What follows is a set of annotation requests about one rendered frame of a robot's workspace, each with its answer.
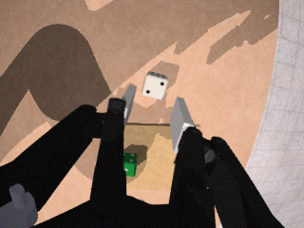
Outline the tan flat mat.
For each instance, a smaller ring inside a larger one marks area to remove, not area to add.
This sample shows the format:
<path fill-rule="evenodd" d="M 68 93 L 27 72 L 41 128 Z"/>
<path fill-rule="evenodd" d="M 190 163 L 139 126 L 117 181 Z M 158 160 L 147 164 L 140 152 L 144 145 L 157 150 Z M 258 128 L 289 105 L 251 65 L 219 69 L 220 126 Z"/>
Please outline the tan flat mat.
<path fill-rule="evenodd" d="M 123 152 L 137 154 L 135 177 L 126 176 L 126 189 L 171 191 L 174 160 L 170 125 L 127 124 Z"/>

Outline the grey die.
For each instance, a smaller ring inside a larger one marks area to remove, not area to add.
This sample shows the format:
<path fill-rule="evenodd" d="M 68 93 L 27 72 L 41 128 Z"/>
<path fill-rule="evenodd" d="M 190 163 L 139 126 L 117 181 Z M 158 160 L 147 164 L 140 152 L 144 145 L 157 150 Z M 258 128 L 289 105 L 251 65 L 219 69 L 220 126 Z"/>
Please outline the grey die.
<path fill-rule="evenodd" d="M 163 100 L 167 84 L 167 76 L 148 71 L 142 90 L 142 95 L 158 100 Z"/>

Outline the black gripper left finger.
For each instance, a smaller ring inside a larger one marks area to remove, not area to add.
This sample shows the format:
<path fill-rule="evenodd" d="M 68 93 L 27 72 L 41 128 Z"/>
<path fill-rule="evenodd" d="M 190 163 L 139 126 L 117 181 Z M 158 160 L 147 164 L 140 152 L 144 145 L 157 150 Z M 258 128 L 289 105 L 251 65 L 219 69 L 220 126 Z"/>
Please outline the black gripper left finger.
<path fill-rule="evenodd" d="M 0 166 L 0 228 L 34 226 L 38 212 L 93 138 L 101 141 L 85 228 L 130 228 L 124 128 L 136 90 L 137 85 L 129 85 L 121 99 L 110 98 L 106 113 L 80 105 L 17 158 Z"/>

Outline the green die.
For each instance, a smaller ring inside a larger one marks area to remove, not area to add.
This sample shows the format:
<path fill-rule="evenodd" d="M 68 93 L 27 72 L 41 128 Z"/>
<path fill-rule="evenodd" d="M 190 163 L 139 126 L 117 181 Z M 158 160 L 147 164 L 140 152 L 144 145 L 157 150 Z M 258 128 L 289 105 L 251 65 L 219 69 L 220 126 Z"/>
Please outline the green die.
<path fill-rule="evenodd" d="M 123 165 L 128 177 L 135 177 L 137 169 L 137 154 L 123 153 Z"/>

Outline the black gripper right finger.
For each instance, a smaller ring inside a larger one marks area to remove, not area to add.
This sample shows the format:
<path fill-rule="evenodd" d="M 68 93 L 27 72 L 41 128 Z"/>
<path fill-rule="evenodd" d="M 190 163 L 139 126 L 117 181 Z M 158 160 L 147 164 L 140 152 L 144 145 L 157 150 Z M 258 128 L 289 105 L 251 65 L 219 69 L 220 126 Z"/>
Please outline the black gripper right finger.
<path fill-rule="evenodd" d="M 168 204 L 180 205 L 178 228 L 216 228 L 215 207 L 222 228 L 285 228 L 228 143 L 202 137 L 184 98 L 176 98 L 169 121 L 177 156 Z"/>

